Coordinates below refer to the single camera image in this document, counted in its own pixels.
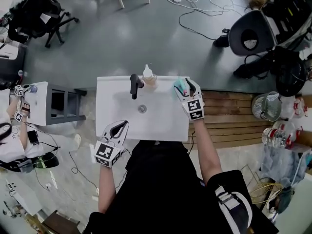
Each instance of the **office chair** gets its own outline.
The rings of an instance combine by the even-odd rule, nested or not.
[[[8,36],[11,40],[25,43],[28,37],[38,38],[49,34],[45,47],[50,48],[50,41],[56,33],[61,44],[64,43],[59,28],[70,21],[79,22],[78,18],[63,20],[64,16],[70,16],[69,12],[63,12],[57,0],[24,0],[10,9]]]

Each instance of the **black faucet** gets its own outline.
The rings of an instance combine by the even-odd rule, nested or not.
[[[137,88],[144,87],[144,82],[136,74],[130,76],[130,81],[131,81],[130,94],[132,94],[132,99],[136,99]]]

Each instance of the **soap dispenser bottle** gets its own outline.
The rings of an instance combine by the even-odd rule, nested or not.
[[[148,67],[147,64],[145,65],[142,79],[147,85],[151,87],[157,87],[157,75],[153,74],[152,70]]]

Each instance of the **white sink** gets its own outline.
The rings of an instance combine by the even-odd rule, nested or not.
[[[132,99],[130,76],[98,77],[97,136],[107,125],[127,120],[127,139],[187,141],[189,119],[173,90],[177,78],[158,76],[157,88],[145,84],[138,88],[137,99]]]

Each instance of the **drain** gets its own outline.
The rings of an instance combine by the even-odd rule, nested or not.
[[[146,108],[145,105],[139,105],[138,111],[139,111],[141,114],[143,114],[143,113],[145,113],[145,112],[147,111],[147,108]]]

